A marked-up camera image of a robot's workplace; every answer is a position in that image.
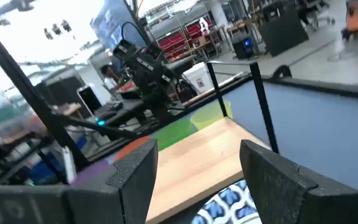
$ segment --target black metal frame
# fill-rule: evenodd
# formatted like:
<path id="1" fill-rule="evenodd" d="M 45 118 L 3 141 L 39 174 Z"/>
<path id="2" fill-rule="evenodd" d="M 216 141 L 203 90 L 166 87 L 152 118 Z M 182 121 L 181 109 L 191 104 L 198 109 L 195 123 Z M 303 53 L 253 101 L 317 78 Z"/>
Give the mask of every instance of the black metal frame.
<path id="1" fill-rule="evenodd" d="M 47 104 L 41 100 L 30 80 L 26 77 L 20 66 L 12 58 L 1 42 L 0 66 L 6 75 L 12 80 L 13 84 L 17 87 L 22 96 L 27 100 L 28 104 L 30 104 L 33 110 L 37 113 L 59 145 L 67 146 L 70 149 L 76 166 L 85 167 L 88 164 L 88 160 L 77 148 L 75 142 L 65 131 L 64 127 L 53 120 L 52 113 Z"/>
<path id="2" fill-rule="evenodd" d="M 119 139 L 115 143 L 115 146 L 112 146 L 108 151 L 103 152 L 103 154 L 95 157 L 93 161 L 87 160 L 85 156 L 80 152 L 80 150 L 76 147 L 76 144 L 73 142 L 71 137 L 67 134 L 64 127 L 56 122 L 56 118 L 60 119 L 63 122 L 68 124 L 75 124 L 80 126 L 85 126 L 87 128 L 96 128 L 97 131 L 117 131 L 116 129 L 110 129 L 106 127 L 95 127 L 92 123 L 84 123 L 83 121 L 67 118 L 63 116 L 56 116 L 51 112 L 48 106 L 39 98 L 37 93 L 34 90 L 34 87 L 31 85 L 29 79 L 20 69 L 20 66 L 14 61 L 14 59 L 9 55 L 7 50 L 4 48 L 2 43 L 0 42 L 0 66 L 5 71 L 7 76 L 12 80 L 13 84 L 17 87 L 17 89 L 22 93 L 23 97 L 27 100 L 27 102 L 31 105 L 34 111 L 38 114 L 44 125 L 51 132 L 52 136 L 57 140 L 57 142 L 61 146 L 68 146 L 71 153 L 73 154 L 73 158 L 75 161 L 75 165 L 78 170 L 84 169 L 86 166 L 90 165 L 90 163 L 96 162 L 103 157 L 107 156 L 109 153 L 119 150 L 122 146 L 125 146 L 129 143 L 135 136 L 134 133 L 124 133 L 124 139 Z M 207 68 L 209 74 L 211 75 L 211 79 L 214 85 L 215 91 L 211 93 L 205 94 L 202 98 L 197 99 L 192 102 L 192 104 L 187 108 L 186 111 L 171 117 L 170 119 L 160 123 L 156 126 L 152 126 L 150 129 L 144 131 L 143 135 L 151 134 L 158 129 L 194 112 L 198 108 L 218 99 L 219 105 L 222 110 L 222 114 L 227 116 L 227 111 L 223 102 L 223 95 L 229 93 L 233 89 L 251 81 L 255 81 L 255 88 L 258 93 L 259 103 L 261 106 L 262 114 L 264 115 L 264 121 L 266 125 L 266 129 L 268 132 L 268 137 L 270 141 L 270 145 L 273 151 L 278 152 L 277 141 L 274 135 L 274 129 L 272 124 L 272 119 L 270 116 L 269 106 L 266 100 L 266 95 L 263 88 L 263 82 L 272 83 L 275 85 L 286 85 L 292 86 L 295 88 L 302 88 L 312 91 L 322 91 L 325 93 L 341 95 L 346 97 L 354 97 L 358 98 L 358 86 L 348 86 L 348 85 L 340 85 L 340 84 L 332 84 L 332 83 L 321 83 L 321 82 L 313 82 L 313 81 L 305 81 L 305 80 L 296 80 L 292 78 L 273 78 L 260 76 L 259 68 L 257 64 L 250 65 L 252 70 L 251 75 L 244 75 L 241 77 L 236 77 L 232 82 L 226 83 L 222 87 L 219 87 L 218 81 L 215 76 L 215 72 L 213 70 L 213 63 L 208 62 Z"/>
<path id="3" fill-rule="evenodd" d="M 258 95 L 260 110 L 262 110 L 262 116 L 264 117 L 268 140 L 272 151 L 279 154 L 276 135 L 274 133 L 272 116 L 270 115 L 269 104 L 267 103 L 266 93 L 262 76 L 257 62 L 252 63 L 250 66 L 252 78 L 254 80 L 256 93 Z"/>
<path id="4" fill-rule="evenodd" d="M 214 68 L 212 66 L 212 63 L 207 62 L 206 66 L 208 68 L 208 73 L 211 76 L 212 84 L 214 85 L 216 97 L 218 98 L 219 105 L 221 106 L 222 114 L 223 114 L 224 117 L 227 117 L 226 107 L 224 106 L 222 94 L 221 94 L 221 91 L 219 90 L 219 84 L 218 84 L 218 81 L 216 79 L 216 75 L 215 75 L 215 71 L 214 71 Z"/>

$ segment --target black metal bar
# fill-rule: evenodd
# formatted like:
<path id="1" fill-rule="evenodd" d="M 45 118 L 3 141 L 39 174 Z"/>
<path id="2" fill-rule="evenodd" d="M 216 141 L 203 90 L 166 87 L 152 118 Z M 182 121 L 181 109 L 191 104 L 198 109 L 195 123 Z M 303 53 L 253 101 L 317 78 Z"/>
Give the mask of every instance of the black metal bar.
<path id="1" fill-rule="evenodd" d="M 55 176 L 57 177 L 57 179 L 62 183 L 62 184 L 68 184 L 66 177 L 59 171 L 56 169 L 56 167 L 49 161 L 49 159 L 47 158 L 47 156 L 40 150 L 38 151 L 38 156 L 41 157 L 42 161 L 45 163 L 45 165 L 55 174 Z"/>
<path id="2" fill-rule="evenodd" d="M 24 166 L 25 160 L 27 160 L 36 152 L 39 152 L 42 148 L 47 147 L 52 142 L 53 139 L 43 138 L 37 144 L 29 144 L 30 150 L 28 150 L 24 155 L 20 156 L 20 158 L 13 161 L 12 163 L 5 164 L 5 169 L 1 169 L 2 172 L 0 173 L 0 184 L 3 184 L 12 176 L 13 173 L 16 173 L 20 168 L 22 168 Z"/>
<path id="3" fill-rule="evenodd" d="M 249 65 L 251 69 L 251 75 L 254 79 L 256 94 L 258 95 L 260 109 L 262 110 L 262 115 L 264 117 L 266 131 L 268 135 L 268 140 L 270 141 L 270 147 L 272 147 L 272 151 L 279 154 L 276 136 L 274 134 L 272 117 L 270 115 L 269 105 L 266 99 L 266 93 L 264 84 L 262 82 L 262 76 L 260 75 L 260 70 L 257 62 L 254 62 Z"/>
<path id="4" fill-rule="evenodd" d="M 63 114 L 55 114 L 55 119 L 61 123 L 73 126 L 81 126 L 84 128 L 89 128 L 95 130 L 101 134 L 111 134 L 114 135 L 116 138 L 129 138 L 129 139 L 136 139 L 138 135 L 133 133 L 132 131 L 121 130 L 118 128 L 108 127 L 108 126 L 100 126 L 89 121 L 83 121 L 81 119 L 72 118 L 71 116 L 65 116 Z"/>
<path id="5" fill-rule="evenodd" d="M 34 142 L 31 141 L 31 139 L 29 139 L 28 141 L 26 141 L 27 145 L 30 146 L 30 148 L 35 147 Z M 38 156 L 41 158 L 41 160 L 45 163 L 45 165 L 53 172 L 53 174 L 55 174 L 56 178 L 63 184 L 68 184 L 66 177 L 59 171 L 56 169 L 56 167 L 49 161 L 49 159 L 47 158 L 47 156 L 45 155 L 45 153 L 42 152 L 42 148 L 45 148 L 49 145 L 51 145 L 53 143 L 53 139 L 52 142 L 48 139 L 46 140 L 41 140 L 41 143 L 39 144 L 39 150 L 37 151 Z"/>
<path id="6" fill-rule="evenodd" d="M 52 112 L 49 107 L 43 100 L 41 100 L 30 80 L 26 77 L 12 56 L 9 55 L 9 52 L 5 49 L 1 42 L 0 66 L 5 71 L 6 75 L 12 80 L 13 84 L 20 91 L 28 104 L 30 104 L 33 110 L 37 113 L 59 145 L 62 147 L 67 146 L 70 149 L 73 154 L 76 167 L 78 169 L 85 168 L 88 164 L 88 160 L 77 148 L 75 142 L 65 131 L 64 127 L 59 122 L 53 120 Z"/>
<path id="7" fill-rule="evenodd" d="M 209 75 L 211 76 L 212 84 L 214 85 L 216 97 L 218 98 L 219 104 L 221 105 L 222 114 L 224 117 L 227 117 L 226 107 L 224 106 L 224 103 L 223 103 L 222 93 L 221 93 L 221 90 L 219 89 L 219 84 L 216 79 L 214 68 L 213 68 L 212 64 L 209 62 L 206 63 L 206 66 L 208 68 Z"/>

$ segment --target black stand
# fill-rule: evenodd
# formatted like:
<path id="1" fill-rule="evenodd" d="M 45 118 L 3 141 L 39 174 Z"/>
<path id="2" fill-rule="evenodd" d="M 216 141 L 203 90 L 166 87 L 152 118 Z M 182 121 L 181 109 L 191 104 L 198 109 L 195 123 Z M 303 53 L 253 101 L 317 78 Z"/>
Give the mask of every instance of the black stand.
<path id="1" fill-rule="evenodd" d="M 82 169 L 88 165 L 88 160 L 77 148 L 75 142 L 66 132 L 65 128 L 53 119 L 47 104 L 41 100 L 35 91 L 30 80 L 26 77 L 20 66 L 15 62 L 9 52 L 0 42 L 0 66 L 6 75 L 12 80 L 13 84 L 20 91 L 25 100 L 30 104 L 44 123 L 48 131 L 62 147 L 67 146 L 73 154 L 74 162 L 77 168 Z"/>
<path id="2" fill-rule="evenodd" d="M 208 62 L 206 64 L 206 66 L 208 68 L 209 75 L 211 76 L 212 84 L 214 85 L 214 89 L 215 89 L 215 92 L 216 92 L 216 97 L 218 98 L 219 105 L 221 106 L 222 114 L 223 114 L 224 117 L 227 117 L 226 107 L 224 106 L 224 103 L 223 103 L 221 90 L 219 89 L 219 84 L 218 84 L 218 81 L 216 79 L 214 68 L 213 68 L 213 66 L 212 66 L 212 64 L 210 62 Z"/>
<path id="3" fill-rule="evenodd" d="M 250 64 L 249 67 L 251 69 L 252 78 L 254 79 L 256 93 L 258 94 L 259 105 L 260 109 L 262 110 L 262 115 L 264 117 L 270 146 L 272 147 L 273 152 L 279 154 L 276 136 L 274 134 L 272 117 L 270 115 L 269 105 L 267 104 L 265 88 L 262 82 L 262 76 L 260 75 L 258 63 L 254 62 Z"/>

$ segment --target computer tower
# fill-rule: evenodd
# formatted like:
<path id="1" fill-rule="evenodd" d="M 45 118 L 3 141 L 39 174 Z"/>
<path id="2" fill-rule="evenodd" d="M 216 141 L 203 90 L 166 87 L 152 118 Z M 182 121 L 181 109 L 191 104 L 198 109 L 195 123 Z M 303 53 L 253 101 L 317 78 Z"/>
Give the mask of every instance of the computer tower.
<path id="1" fill-rule="evenodd" d="M 249 59 L 255 55 L 252 38 L 249 34 L 237 34 L 232 38 L 232 44 L 237 59 Z"/>

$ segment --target office chair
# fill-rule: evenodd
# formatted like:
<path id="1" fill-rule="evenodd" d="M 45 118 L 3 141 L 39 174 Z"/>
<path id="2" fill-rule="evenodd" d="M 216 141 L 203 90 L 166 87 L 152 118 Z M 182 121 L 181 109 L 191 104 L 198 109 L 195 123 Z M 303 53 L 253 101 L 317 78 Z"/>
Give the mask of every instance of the office chair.
<path id="1" fill-rule="evenodd" d="M 324 8 L 329 8 L 329 4 L 322 0 L 303 0 L 307 8 L 317 8 L 317 11 L 310 13 L 311 23 L 317 29 L 320 21 L 327 21 L 328 24 L 334 25 L 335 18 L 330 16 L 319 16 Z"/>

